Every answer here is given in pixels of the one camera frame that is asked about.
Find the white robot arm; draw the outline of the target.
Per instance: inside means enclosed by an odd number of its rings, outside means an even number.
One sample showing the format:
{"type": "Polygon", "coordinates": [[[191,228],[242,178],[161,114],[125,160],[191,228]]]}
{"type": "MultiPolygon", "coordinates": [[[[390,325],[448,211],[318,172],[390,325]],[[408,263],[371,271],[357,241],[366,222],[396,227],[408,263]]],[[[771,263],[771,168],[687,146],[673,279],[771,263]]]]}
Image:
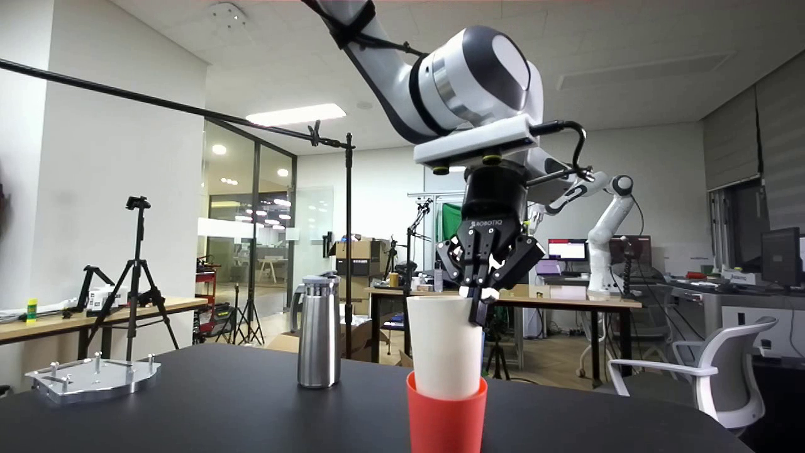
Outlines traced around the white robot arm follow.
{"type": "Polygon", "coordinates": [[[581,178],[537,134],[542,77],[502,31],[467,26],[430,52],[391,43],[371,0],[303,0],[350,58],[390,125],[430,168],[465,163],[459,233],[440,247],[462,289],[518,284],[542,250],[523,227],[526,189],[552,177],[581,178]]]}

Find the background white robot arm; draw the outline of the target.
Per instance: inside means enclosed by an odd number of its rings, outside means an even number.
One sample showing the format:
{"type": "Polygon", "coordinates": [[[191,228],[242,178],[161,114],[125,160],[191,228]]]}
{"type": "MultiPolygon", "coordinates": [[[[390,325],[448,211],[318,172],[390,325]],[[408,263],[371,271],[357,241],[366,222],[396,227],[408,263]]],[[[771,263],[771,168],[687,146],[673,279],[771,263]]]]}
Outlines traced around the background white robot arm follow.
{"type": "MultiPolygon", "coordinates": [[[[591,292],[606,295],[611,267],[609,240],[633,206],[633,178],[606,178],[599,172],[569,174],[565,192],[545,206],[557,213],[570,198],[606,187],[611,202],[586,233],[591,292]]],[[[482,160],[465,174],[462,222],[438,247],[445,276],[469,299],[467,323],[486,326],[501,289],[512,289],[542,256],[526,228],[526,172],[508,160],[482,160]]]]}

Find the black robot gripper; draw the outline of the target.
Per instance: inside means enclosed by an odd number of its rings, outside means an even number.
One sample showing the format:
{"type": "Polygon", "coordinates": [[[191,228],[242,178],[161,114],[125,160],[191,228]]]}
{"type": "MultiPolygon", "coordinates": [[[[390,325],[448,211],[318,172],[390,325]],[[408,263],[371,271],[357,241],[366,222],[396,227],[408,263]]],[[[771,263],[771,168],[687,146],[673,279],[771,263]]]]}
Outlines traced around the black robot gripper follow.
{"type": "Polygon", "coordinates": [[[469,287],[467,323],[486,326],[496,289],[515,287],[542,251],[521,223],[521,167],[482,160],[467,168],[465,180],[459,227],[438,247],[438,258],[449,282],[469,287]]]}

